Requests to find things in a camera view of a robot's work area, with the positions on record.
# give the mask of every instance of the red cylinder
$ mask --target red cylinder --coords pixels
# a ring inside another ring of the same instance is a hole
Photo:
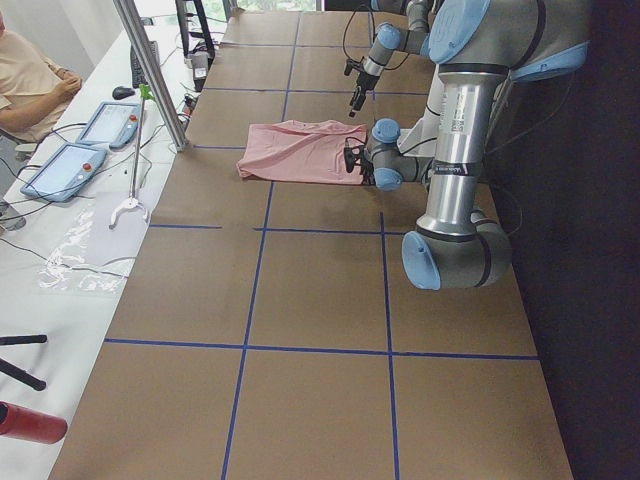
[[[0,402],[0,435],[52,444],[66,433],[67,421],[64,418]]]

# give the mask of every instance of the black computer mouse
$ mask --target black computer mouse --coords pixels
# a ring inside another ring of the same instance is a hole
[[[123,98],[130,97],[134,93],[136,93],[136,91],[133,88],[120,86],[113,89],[111,96],[114,100],[122,100]]]

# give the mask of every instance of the pink towel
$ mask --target pink towel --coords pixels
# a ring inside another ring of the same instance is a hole
[[[267,180],[359,185],[360,169],[347,173],[344,145],[364,143],[365,125],[345,125],[335,120],[302,123],[295,120],[249,126],[244,158],[237,163],[241,177]]]

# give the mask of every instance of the person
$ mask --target person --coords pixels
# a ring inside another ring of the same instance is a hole
[[[25,142],[39,142],[81,87],[77,74],[6,30],[0,12],[0,129]]]

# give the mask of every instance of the blue tablet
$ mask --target blue tablet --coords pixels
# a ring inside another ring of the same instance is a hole
[[[140,108],[139,103],[102,102],[80,132],[76,143],[108,143],[113,149],[124,147],[138,128]]]
[[[20,191],[30,197],[64,202],[91,180],[106,156],[102,148],[65,143]]]

